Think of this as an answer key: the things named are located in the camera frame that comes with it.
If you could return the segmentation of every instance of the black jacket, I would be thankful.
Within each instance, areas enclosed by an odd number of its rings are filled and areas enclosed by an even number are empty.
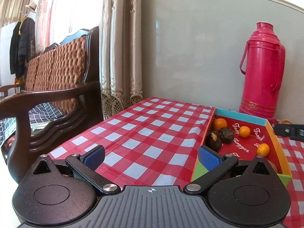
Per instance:
[[[9,68],[11,71],[11,74],[16,73],[16,66],[18,64],[18,48],[19,48],[19,28],[20,28],[21,22],[18,22],[13,30],[13,36],[11,39],[11,46],[9,51]]]
[[[35,22],[32,18],[26,18],[20,28],[21,36],[19,39],[18,64],[19,71],[16,69],[16,78],[24,74],[25,60],[29,62],[35,55]]]

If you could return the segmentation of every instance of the woven backrest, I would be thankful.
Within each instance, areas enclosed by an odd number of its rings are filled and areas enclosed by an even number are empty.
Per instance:
[[[36,82],[37,70],[40,62],[40,56],[31,59],[27,65],[27,74],[25,82],[25,91],[34,91],[34,85]]]
[[[60,45],[30,60],[27,91],[53,91],[73,87],[81,82],[86,66],[86,37]],[[77,106],[76,99],[54,102],[64,114]]]

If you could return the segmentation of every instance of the floor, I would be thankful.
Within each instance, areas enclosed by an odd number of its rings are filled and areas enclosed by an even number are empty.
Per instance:
[[[18,184],[12,179],[3,157],[0,157],[0,172],[1,227],[16,228],[20,225],[20,221],[14,212],[12,206],[12,197],[16,188],[18,187]]]

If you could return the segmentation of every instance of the table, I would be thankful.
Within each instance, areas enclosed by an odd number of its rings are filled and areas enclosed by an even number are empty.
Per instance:
[[[191,182],[197,150],[215,108],[151,97],[84,131],[49,153],[52,159],[103,145],[96,172],[124,185]]]
[[[304,143],[279,137],[286,155],[292,181],[286,186],[291,197],[291,207],[284,225],[288,228],[304,227]]]

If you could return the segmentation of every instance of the orange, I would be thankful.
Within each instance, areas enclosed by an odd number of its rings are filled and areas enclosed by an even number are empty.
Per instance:
[[[213,129],[216,131],[220,131],[221,128],[228,127],[227,121],[223,118],[217,118],[213,121]]]
[[[268,161],[268,162],[269,162],[269,164],[271,165],[271,167],[275,170],[275,172],[278,173],[278,169],[277,169],[277,167],[274,165],[274,163],[272,163],[272,162],[270,162],[270,161]]]
[[[281,123],[281,124],[292,124],[291,121],[286,120],[286,119],[285,119],[285,120],[281,120],[280,123]]]
[[[267,157],[269,152],[270,152],[270,147],[266,143],[260,144],[256,151],[258,155],[262,155],[264,157]]]
[[[240,127],[240,137],[247,138],[250,135],[251,131],[250,128],[247,126]]]

